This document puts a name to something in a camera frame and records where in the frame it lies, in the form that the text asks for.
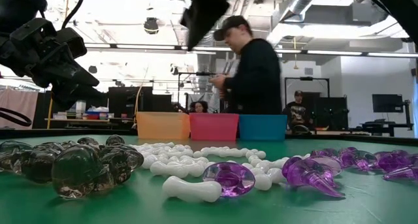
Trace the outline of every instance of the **blue bin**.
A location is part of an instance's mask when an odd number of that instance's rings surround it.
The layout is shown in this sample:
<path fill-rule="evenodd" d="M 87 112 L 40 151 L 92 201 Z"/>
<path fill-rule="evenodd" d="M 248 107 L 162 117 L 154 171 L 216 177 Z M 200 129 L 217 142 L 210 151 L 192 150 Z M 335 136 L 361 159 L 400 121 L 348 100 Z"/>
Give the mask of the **blue bin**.
<path fill-rule="evenodd" d="M 241 140 L 285 140 L 286 115 L 240 115 Z"/>

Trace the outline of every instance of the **white wall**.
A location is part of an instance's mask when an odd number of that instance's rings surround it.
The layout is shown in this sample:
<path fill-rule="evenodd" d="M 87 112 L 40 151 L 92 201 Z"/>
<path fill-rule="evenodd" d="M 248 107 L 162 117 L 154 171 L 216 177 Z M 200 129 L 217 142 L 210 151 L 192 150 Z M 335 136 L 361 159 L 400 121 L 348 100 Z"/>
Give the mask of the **white wall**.
<path fill-rule="evenodd" d="M 329 78 L 330 96 L 343 97 L 341 57 L 335 57 L 321 66 L 322 78 Z"/>
<path fill-rule="evenodd" d="M 236 60 L 234 62 L 234 65 L 231 69 L 231 74 L 235 73 L 236 66 L 238 65 L 239 60 Z M 225 60 L 224 59 L 216 59 L 216 72 L 222 72 L 223 68 L 225 66 Z M 285 83 L 284 78 L 285 77 L 302 77 L 306 76 L 304 74 L 305 68 L 313 68 L 313 75 L 314 78 L 320 78 L 321 77 L 321 67 L 317 66 L 314 61 L 297 61 L 297 67 L 298 69 L 295 69 L 295 62 L 294 61 L 288 61 L 286 63 L 281 63 L 281 95 L 282 102 L 284 105 L 285 102 Z M 327 96 L 327 83 L 324 81 L 300 81 L 300 80 L 288 80 L 287 81 L 287 102 L 291 102 L 294 100 L 293 94 L 296 90 L 302 90 L 302 91 L 309 91 L 309 92 L 320 92 L 324 96 Z"/>
<path fill-rule="evenodd" d="M 406 122 L 405 113 L 373 113 L 372 94 L 402 94 L 403 100 L 412 101 L 414 79 L 409 59 L 337 57 L 323 65 L 321 72 L 324 78 L 330 78 L 331 96 L 347 95 L 350 127 L 387 117 L 397 123 Z M 395 136 L 413 137 L 413 131 L 395 129 Z"/>

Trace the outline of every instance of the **plastic bin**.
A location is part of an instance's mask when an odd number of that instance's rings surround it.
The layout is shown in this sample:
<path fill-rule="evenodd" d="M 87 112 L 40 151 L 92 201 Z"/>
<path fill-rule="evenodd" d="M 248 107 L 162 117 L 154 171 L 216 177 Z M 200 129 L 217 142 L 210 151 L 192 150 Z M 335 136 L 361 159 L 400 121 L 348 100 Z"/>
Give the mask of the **plastic bin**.
<path fill-rule="evenodd" d="M 188 140 L 189 116 L 175 112 L 138 112 L 137 130 L 140 139 Z"/>
<path fill-rule="evenodd" d="M 190 113 L 192 140 L 235 141 L 238 114 Z"/>
<path fill-rule="evenodd" d="M 286 115 L 240 115 L 241 140 L 285 140 Z"/>

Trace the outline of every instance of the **black baseball cap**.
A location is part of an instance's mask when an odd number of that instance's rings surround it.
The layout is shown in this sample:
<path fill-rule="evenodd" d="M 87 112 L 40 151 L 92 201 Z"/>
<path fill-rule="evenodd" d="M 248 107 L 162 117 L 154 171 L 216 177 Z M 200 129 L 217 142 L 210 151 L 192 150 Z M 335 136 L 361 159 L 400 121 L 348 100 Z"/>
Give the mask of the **black baseball cap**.
<path fill-rule="evenodd" d="M 216 41 L 223 41 L 225 39 L 225 34 L 228 29 L 239 27 L 240 25 L 246 26 L 250 35 L 253 35 L 249 23 L 243 16 L 230 16 L 229 18 L 223 21 L 221 29 L 218 29 L 214 32 L 214 39 Z"/>
<path fill-rule="evenodd" d="M 295 91 L 295 96 L 302 96 L 303 92 L 301 90 Z"/>

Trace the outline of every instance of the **man in black t-shirt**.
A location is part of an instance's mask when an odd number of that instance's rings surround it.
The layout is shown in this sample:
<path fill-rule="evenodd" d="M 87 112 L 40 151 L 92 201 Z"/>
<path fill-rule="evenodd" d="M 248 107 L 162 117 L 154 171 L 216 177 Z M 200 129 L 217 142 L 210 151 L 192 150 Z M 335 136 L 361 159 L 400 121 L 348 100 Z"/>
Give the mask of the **man in black t-shirt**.
<path fill-rule="evenodd" d="M 287 114 L 287 121 L 289 127 L 292 129 L 295 125 L 303 125 L 311 127 L 314 122 L 310 117 L 310 112 L 302 103 L 303 92 L 301 90 L 295 91 L 295 101 L 286 105 L 283 114 Z"/>

